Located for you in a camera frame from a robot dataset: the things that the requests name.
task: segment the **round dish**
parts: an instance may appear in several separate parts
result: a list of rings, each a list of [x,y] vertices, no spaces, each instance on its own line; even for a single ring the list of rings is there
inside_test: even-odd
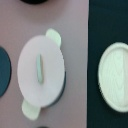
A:
[[[107,104],[128,112],[128,45],[115,43],[103,53],[98,69],[99,87]]]

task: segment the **black surface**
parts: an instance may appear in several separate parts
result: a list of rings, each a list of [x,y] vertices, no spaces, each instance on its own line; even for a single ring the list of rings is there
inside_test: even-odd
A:
[[[0,47],[0,97],[6,92],[11,79],[11,62],[7,52]]]
[[[21,1],[28,4],[40,4],[40,3],[46,2],[47,0],[21,0]]]
[[[87,128],[128,128],[128,113],[118,113],[105,103],[97,79],[100,57],[115,42],[128,44],[128,1],[90,0]]]

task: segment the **pink surface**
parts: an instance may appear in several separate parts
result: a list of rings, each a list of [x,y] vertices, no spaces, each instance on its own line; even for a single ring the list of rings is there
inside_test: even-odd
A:
[[[62,36],[67,83],[60,101],[42,110],[37,121],[24,117],[23,96],[17,80],[17,64],[25,43],[48,28]],[[31,6],[20,0],[0,1],[0,45],[12,62],[10,86],[0,99],[0,128],[86,127],[88,0],[49,0]]]

